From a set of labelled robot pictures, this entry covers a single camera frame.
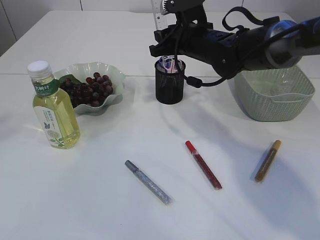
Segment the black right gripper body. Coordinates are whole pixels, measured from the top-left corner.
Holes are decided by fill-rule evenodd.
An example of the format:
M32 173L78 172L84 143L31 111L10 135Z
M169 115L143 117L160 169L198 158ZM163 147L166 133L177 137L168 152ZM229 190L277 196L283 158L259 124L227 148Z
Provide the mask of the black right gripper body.
M188 27L169 25L162 30L154 32L156 45L150 45L149 51L152 57L165 55L183 55L203 63L214 63L214 45L209 38L213 32L213 23L190 23Z

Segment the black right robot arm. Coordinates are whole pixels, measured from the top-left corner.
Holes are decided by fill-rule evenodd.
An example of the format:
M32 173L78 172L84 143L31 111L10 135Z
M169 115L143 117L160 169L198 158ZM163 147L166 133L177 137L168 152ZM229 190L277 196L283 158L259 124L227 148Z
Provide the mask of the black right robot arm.
M261 27L239 27L236 33L214 30L210 23L177 22L155 31L154 37L158 43L149 46L151 56L187 56L227 80L242 71L290 68L303 56L319 55L320 19L295 23L272 17Z

